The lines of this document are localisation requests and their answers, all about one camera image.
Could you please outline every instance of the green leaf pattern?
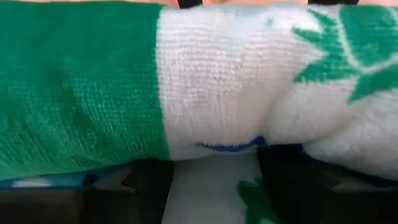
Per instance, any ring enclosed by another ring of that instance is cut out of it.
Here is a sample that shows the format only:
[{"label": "green leaf pattern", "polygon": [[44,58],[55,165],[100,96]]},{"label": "green leaf pattern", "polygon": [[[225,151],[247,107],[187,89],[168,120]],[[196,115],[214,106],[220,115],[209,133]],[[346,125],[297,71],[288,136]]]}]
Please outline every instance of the green leaf pattern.
[{"label": "green leaf pattern", "polygon": [[[320,32],[298,27],[292,32],[326,55],[304,68],[294,78],[295,83],[356,78],[348,103],[398,88],[398,22],[392,11],[382,6],[342,6],[342,34],[337,19],[313,9],[309,13],[319,22]],[[349,52],[356,64],[349,59]]]},{"label": "green leaf pattern", "polygon": [[262,177],[256,177],[252,182],[240,181],[238,193],[247,206],[246,224],[261,224],[263,220],[280,223],[272,209],[271,198],[264,188]]}]

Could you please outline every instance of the green and white scarf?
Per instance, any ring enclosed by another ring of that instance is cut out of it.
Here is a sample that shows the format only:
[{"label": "green and white scarf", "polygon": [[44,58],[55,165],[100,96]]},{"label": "green and white scarf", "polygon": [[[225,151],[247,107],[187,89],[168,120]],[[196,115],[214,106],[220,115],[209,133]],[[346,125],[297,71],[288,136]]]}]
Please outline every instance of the green and white scarf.
[{"label": "green and white scarf", "polygon": [[0,179],[299,143],[398,180],[395,8],[2,1],[0,28]]}]

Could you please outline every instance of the blue fabric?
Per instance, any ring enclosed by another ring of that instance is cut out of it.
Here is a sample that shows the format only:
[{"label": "blue fabric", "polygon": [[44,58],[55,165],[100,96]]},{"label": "blue fabric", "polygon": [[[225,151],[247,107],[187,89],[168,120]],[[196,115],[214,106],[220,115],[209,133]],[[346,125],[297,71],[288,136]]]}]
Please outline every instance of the blue fabric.
[{"label": "blue fabric", "polygon": [[120,169],[120,167],[116,166],[71,174],[42,175],[38,177],[2,180],[0,181],[0,189],[24,187],[80,188],[87,184],[85,183],[85,179],[88,175],[90,175],[90,179],[93,181],[99,182],[111,176],[118,169]]}]

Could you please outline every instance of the blue pattern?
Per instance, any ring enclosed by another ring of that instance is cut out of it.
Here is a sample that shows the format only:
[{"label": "blue pattern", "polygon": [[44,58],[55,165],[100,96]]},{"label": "blue pattern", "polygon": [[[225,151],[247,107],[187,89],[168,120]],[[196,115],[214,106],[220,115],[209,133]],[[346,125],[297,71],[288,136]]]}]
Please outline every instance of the blue pattern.
[{"label": "blue pattern", "polygon": [[266,147],[267,143],[264,137],[258,136],[255,139],[249,141],[248,143],[239,144],[239,145],[225,146],[225,145],[211,145],[205,143],[198,143],[197,146],[205,147],[218,152],[240,152],[249,149],[253,146]]}]

